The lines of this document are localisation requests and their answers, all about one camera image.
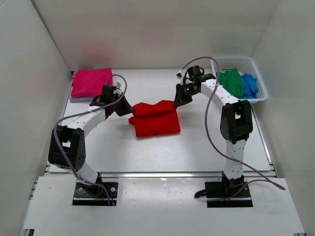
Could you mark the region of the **red t-shirt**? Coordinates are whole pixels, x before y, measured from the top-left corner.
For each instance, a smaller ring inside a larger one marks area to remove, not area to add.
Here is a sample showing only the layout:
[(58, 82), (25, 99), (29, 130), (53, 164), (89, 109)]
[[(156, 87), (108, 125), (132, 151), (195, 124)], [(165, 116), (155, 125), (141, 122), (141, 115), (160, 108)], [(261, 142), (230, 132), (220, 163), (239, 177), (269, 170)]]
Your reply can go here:
[(138, 138), (173, 135), (181, 132), (173, 101), (162, 100), (156, 104), (138, 103), (128, 122), (134, 126)]

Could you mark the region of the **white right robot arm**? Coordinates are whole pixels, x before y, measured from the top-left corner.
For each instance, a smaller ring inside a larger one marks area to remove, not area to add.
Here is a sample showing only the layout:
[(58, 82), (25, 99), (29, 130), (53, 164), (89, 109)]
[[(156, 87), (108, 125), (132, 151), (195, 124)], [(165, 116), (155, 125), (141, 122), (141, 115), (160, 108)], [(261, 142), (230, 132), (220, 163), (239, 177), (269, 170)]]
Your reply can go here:
[(192, 96), (201, 93), (212, 98), (221, 109), (220, 133), (226, 140), (226, 156), (220, 190), (227, 197), (238, 192), (244, 182), (243, 165), (244, 149), (253, 130), (251, 105), (247, 100), (239, 100), (215, 81), (213, 74), (205, 74), (204, 69), (193, 66), (185, 75), (179, 71), (181, 80), (176, 85), (173, 106), (179, 107), (192, 102)]

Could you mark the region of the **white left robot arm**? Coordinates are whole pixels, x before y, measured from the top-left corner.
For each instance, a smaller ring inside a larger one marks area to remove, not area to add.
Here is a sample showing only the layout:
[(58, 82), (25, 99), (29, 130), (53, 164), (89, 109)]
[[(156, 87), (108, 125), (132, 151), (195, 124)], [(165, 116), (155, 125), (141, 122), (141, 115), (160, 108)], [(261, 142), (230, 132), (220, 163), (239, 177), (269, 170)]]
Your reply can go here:
[(101, 175), (86, 162), (85, 138), (113, 113), (122, 117), (133, 113), (118, 82), (104, 85), (90, 108), (81, 115), (72, 115), (72, 122), (53, 128), (48, 161), (60, 169), (72, 173), (93, 196), (103, 190)]

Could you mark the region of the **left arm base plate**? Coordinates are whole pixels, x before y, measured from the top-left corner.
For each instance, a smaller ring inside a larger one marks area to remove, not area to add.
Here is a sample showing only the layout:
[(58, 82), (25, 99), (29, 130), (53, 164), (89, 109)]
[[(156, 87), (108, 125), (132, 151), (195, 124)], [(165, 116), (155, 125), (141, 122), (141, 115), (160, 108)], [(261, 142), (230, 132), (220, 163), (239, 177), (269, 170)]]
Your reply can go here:
[(94, 185), (85, 185), (76, 182), (72, 204), (74, 206), (101, 206), (101, 207), (115, 207), (117, 204), (118, 182), (102, 182), (102, 186), (108, 192), (106, 195), (103, 187)]

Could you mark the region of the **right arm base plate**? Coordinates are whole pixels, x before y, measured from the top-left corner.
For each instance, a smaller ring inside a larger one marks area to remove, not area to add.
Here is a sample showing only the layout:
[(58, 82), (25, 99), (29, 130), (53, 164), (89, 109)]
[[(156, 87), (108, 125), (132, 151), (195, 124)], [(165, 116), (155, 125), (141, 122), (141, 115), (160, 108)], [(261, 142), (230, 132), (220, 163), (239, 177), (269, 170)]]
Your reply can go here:
[(195, 199), (206, 197), (207, 208), (253, 207), (249, 188), (242, 186), (227, 190), (222, 182), (205, 182), (205, 188), (197, 191)]

